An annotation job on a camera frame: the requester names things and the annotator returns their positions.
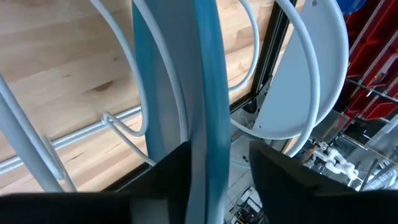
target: black metal frame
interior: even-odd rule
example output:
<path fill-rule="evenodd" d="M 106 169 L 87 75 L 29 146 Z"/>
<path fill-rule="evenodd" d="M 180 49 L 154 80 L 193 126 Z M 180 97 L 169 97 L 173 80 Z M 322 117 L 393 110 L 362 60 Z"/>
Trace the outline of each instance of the black metal frame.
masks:
<path fill-rule="evenodd" d="M 295 6 L 297 0 L 290 0 Z M 272 8 L 271 16 L 268 23 L 266 35 L 261 48 L 261 54 L 257 63 L 256 72 L 254 74 L 253 84 L 250 92 L 242 96 L 240 99 L 235 101 L 229 106 L 230 113 L 241 109 L 243 106 L 252 102 L 253 99 L 260 93 L 261 88 L 265 85 L 272 77 L 272 71 L 274 70 L 278 54 L 284 37 L 286 35 L 287 28 L 289 26 L 289 19 L 284 14 L 283 10 L 277 3 L 274 3 Z M 143 163 L 124 177 L 111 184 L 104 191 L 119 191 L 124 186 L 139 177 L 149 168 L 148 164 Z"/>

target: blue plastic strip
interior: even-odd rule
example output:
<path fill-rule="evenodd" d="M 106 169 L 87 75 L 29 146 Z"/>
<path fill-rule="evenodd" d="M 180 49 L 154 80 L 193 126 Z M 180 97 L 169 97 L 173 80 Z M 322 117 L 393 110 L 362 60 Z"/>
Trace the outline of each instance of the blue plastic strip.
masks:
<path fill-rule="evenodd" d="M 170 50 L 185 98 L 192 144 L 186 223 L 222 223 L 229 170 L 229 101 L 220 22 L 214 0 L 146 0 Z M 169 77 L 146 24 L 133 7 L 137 63 L 149 107 L 149 156 L 180 144 Z"/>

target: white wire loop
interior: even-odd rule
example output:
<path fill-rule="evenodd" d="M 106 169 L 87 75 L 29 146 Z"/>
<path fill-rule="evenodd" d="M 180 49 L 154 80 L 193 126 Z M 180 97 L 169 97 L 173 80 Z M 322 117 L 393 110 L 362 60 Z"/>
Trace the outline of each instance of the white wire loop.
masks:
<path fill-rule="evenodd" d="M 310 137 L 317 118 L 320 101 L 319 67 L 310 34 L 308 33 L 308 30 L 305 27 L 303 20 L 301 20 L 300 15 L 297 13 L 296 9 L 293 7 L 292 3 L 289 0 L 276 0 L 276 2 L 286 13 L 287 17 L 290 19 L 293 26 L 295 27 L 295 30 L 297 31 L 298 37 L 303 45 L 304 53 L 307 58 L 308 69 L 310 71 L 310 110 L 307 115 L 307 120 L 303 132 L 300 134 L 300 137 L 297 139 L 291 150 L 287 153 L 288 156 L 294 157 L 301 150 L 301 148 L 307 142 L 307 139 Z M 275 139 L 270 138 L 269 136 L 265 136 L 264 133 L 259 133 L 248 129 L 247 127 L 239 124 L 232 118 L 231 123 L 240 130 L 252 136 L 264 139 Z"/>
<path fill-rule="evenodd" d="M 136 85 L 138 88 L 138 93 L 141 99 L 141 113 L 142 113 L 142 125 L 140 130 L 135 131 L 126 126 L 122 121 L 118 120 L 115 118 L 113 115 L 111 115 L 109 112 L 105 112 L 104 114 L 104 122 L 112 128 L 117 135 L 119 135 L 126 144 L 128 144 L 138 155 L 148 162 L 150 165 L 154 166 L 155 162 L 152 159 L 149 159 L 144 153 L 142 153 L 130 140 L 128 140 L 127 137 L 123 135 L 122 132 L 120 132 L 113 123 L 109 122 L 109 119 L 111 119 L 115 124 L 117 124 L 119 127 L 121 127 L 123 130 L 125 130 L 127 133 L 131 134 L 132 136 L 139 137 L 145 134 L 148 128 L 148 104 L 147 104 L 147 98 L 146 98 L 146 93 L 144 89 L 144 84 L 142 82 L 141 78 L 141 73 L 138 69 L 138 65 L 136 62 L 136 59 L 134 58 L 134 55 L 132 53 L 132 50 L 130 48 L 130 45 L 124 36 L 122 30 L 114 20 L 113 16 L 111 13 L 105 8 L 105 6 L 102 4 L 100 0 L 90 0 L 92 5 L 98 10 L 98 12 L 104 17 L 105 21 L 109 24 L 110 28 L 114 32 L 116 38 L 118 39 L 124 54 L 126 55 L 127 61 L 130 65 L 130 68 L 132 70 L 132 74 L 134 76 L 134 79 L 136 81 Z M 155 43 L 159 49 L 160 56 L 162 57 L 166 71 L 169 74 L 170 78 L 170 83 L 173 89 L 176 105 L 177 105 L 177 111 L 178 111 L 178 119 L 180 122 L 180 139 L 181 142 L 185 142 L 188 140 L 188 121 L 187 121 L 187 112 L 185 108 L 185 102 L 183 99 L 183 93 L 182 93 L 182 87 L 180 84 L 180 81 L 178 79 L 177 72 L 174 68 L 172 58 L 170 56 L 170 52 L 167 48 L 167 45 L 165 43 L 165 40 L 163 38 L 163 35 L 159 29 L 159 26 L 157 25 L 152 13 L 150 12 L 148 6 L 143 0 L 134 0 L 134 3 L 136 4 L 138 10 L 142 14 L 142 17 L 144 18 L 152 36 L 154 37 Z"/>
<path fill-rule="evenodd" d="M 251 79 L 251 77 L 254 74 L 254 71 L 256 69 L 257 61 L 259 60 L 259 52 L 260 52 L 260 37 L 259 37 L 259 28 L 256 22 L 256 17 L 254 15 L 253 9 L 251 8 L 250 4 L 248 3 L 247 0 L 239 0 L 239 2 L 242 4 L 244 10 L 249 16 L 249 20 L 251 23 L 251 27 L 253 29 L 253 37 L 254 37 L 254 52 L 253 52 L 253 59 L 250 64 L 250 68 L 246 76 L 243 78 L 242 81 L 240 81 L 237 85 L 229 87 L 228 92 L 240 90 L 244 88 L 247 84 L 248 81 Z"/>

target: wooden floor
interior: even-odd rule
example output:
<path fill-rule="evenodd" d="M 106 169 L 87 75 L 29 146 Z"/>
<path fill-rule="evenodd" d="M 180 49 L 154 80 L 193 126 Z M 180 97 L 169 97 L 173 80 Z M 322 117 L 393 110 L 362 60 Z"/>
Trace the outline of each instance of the wooden floor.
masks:
<path fill-rule="evenodd" d="M 131 44 L 131 1 L 102 0 Z M 249 0 L 264 38 L 274 0 Z M 300 8 L 303 0 L 297 4 Z M 228 83 L 238 83 L 252 60 L 250 21 L 238 0 L 217 0 Z M 290 38 L 289 27 L 283 49 Z M 125 56 L 89 0 L 0 1 L 0 71 L 35 129 L 50 139 L 139 104 Z M 230 94 L 234 102 L 250 89 Z M 127 124 L 137 129 L 141 117 Z M 144 138 L 131 138 L 146 151 Z M 107 130 L 58 151 L 79 191 L 101 190 L 142 161 Z M 15 156 L 0 133 L 0 161 Z M 0 194 L 42 191 L 21 166 L 0 176 Z"/>

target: black plastic part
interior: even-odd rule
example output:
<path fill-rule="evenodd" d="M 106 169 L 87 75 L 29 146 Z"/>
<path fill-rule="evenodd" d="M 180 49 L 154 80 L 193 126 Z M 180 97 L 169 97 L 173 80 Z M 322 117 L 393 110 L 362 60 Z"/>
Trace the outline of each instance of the black plastic part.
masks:
<path fill-rule="evenodd" d="M 242 107 L 242 109 L 248 113 L 255 113 L 258 109 L 258 105 L 257 105 L 257 98 L 254 98 L 251 102 L 249 102 L 248 104 L 244 105 Z"/>
<path fill-rule="evenodd" d="M 185 223 L 191 161 L 185 142 L 119 192 L 5 195 L 1 223 Z"/>
<path fill-rule="evenodd" d="M 290 0 L 295 6 L 297 0 Z M 253 77 L 253 84 L 250 92 L 235 101 L 229 107 L 229 112 L 234 113 L 246 104 L 250 103 L 261 90 L 261 86 L 265 85 L 272 78 L 272 71 L 275 67 L 280 48 L 284 41 L 284 37 L 289 26 L 289 19 L 283 10 L 275 2 L 272 8 L 271 16 L 267 26 L 267 32 L 264 37 L 263 45 L 259 61 L 257 63 L 256 72 Z"/>
<path fill-rule="evenodd" d="M 356 192 L 302 166 L 263 141 L 250 142 L 249 157 L 269 223 L 398 223 L 397 191 Z"/>
<path fill-rule="evenodd" d="M 136 180 L 140 175 L 145 173 L 150 169 L 148 163 L 143 162 L 141 165 L 137 166 L 134 170 L 124 175 L 122 178 L 114 182 L 105 188 L 104 192 L 118 192 L 122 190 L 125 186 L 129 185 L 132 181 Z"/>

